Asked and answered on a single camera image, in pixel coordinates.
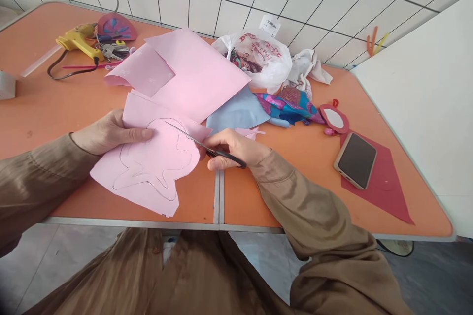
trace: label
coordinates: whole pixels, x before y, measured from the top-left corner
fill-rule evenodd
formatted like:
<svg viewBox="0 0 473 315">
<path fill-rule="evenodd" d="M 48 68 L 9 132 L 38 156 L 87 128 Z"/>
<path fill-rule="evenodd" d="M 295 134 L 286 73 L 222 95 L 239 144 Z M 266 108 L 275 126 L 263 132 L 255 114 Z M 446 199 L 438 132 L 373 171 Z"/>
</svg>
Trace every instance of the label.
<svg viewBox="0 0 473 315">
<path fill-rule="evenodd" d="M 260 28 L 265 32 L 269 33 L 271 37 L 276 37 L 277 31 L 281 27 L 281 23 L 277 20 L 276 16 L 266 14 L 263 16 Z"/>
</svg>

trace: hand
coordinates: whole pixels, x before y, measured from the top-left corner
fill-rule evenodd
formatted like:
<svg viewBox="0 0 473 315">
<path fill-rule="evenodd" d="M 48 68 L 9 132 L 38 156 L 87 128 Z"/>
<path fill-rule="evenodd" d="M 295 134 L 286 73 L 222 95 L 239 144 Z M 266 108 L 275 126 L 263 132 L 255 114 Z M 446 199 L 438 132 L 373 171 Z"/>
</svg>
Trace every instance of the hand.
<svg viewBox="0 0 473 315">
<path fill-rule="evenodd" d="M 152 129 L 125 129 L 122 116 L 123 109 L 111 111 L 90 126 L 72 133 L 70 137 L 78 147 L 93 155 L 105 154 L 120 144 L 151 139 Z"/>
<path fill-rule="evenodd" d="M 248 139 L 232 129 L 225 129 L 208 137 L 203 144 L 242 159 L 248 167 L 259 164 L 271 152 L 270 147 Z M 213 157 L 207 164 L 210 171 L 225 170 L 233 166 L 238 166 L 238 163 L 222 156 Z"/>
</svg>

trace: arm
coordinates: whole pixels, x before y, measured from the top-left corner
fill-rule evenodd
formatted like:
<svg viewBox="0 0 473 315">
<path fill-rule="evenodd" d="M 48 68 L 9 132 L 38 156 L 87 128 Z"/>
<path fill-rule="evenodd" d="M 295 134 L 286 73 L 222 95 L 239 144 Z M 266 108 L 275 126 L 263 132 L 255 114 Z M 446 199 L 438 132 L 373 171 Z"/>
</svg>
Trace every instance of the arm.
<svg viewBox="0 0 473 315">
<path fill-rule="evenodd" d="M 224 148 L 225 142 L 247 162 L 296 256 L 312 257 L 291 286 L 292 307 L 315 314 L 410 313 L 386 259 L 375 250 L 375 238 L 352 225 L 337 196 L 268 147 L 230 131 L 219 134 L 209 139 L 210 146 Z M 210 169 L 233 165 L 223 157 L 212 160 Z"/>
<path fill-rule="evenodd" d="M 82 185 L 99 155 L 151 138 L 149 129 L 124 129 L 122 114 L 112 111 L 76 133 L 0 161 L 0 257 Z"/>
</svg>

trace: person's left hand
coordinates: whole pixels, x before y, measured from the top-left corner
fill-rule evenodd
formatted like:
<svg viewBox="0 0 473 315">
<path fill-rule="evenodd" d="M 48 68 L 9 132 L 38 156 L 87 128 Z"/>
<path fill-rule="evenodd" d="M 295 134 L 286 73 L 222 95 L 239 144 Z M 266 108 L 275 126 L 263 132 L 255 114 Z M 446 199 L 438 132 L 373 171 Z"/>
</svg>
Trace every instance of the person's left hand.
<svg viewBox="0 0 473 315">
<path fill-rule="evenodd" d="M 90 126 L 70 135 L 81 149 L 102 155 L 125 143 L 147 141 L 153 136 L 152 129 L 125 129 L 123 127 L 123 109 L 111 111 Z"/>
</svg>

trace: brown shirt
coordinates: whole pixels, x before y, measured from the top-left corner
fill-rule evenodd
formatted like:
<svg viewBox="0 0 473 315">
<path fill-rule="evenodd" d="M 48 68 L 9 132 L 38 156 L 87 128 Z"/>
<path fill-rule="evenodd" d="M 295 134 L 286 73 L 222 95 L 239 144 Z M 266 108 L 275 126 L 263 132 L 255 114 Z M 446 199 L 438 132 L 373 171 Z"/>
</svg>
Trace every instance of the brown shirt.
<svg viewBox="0 0 473 315">
<path fill-rule="evenodd" d="M 0 161 L 0 255 L 88 177 L 68 135 Z M 332 192 L 273 151 L 251 169 L 299 259 L 288 306 L 226 232 L 183 231 L 163 267 L 160 230 L 129 228 L 27 314 L 410 314 L 386 259 Z"/>
</svg>

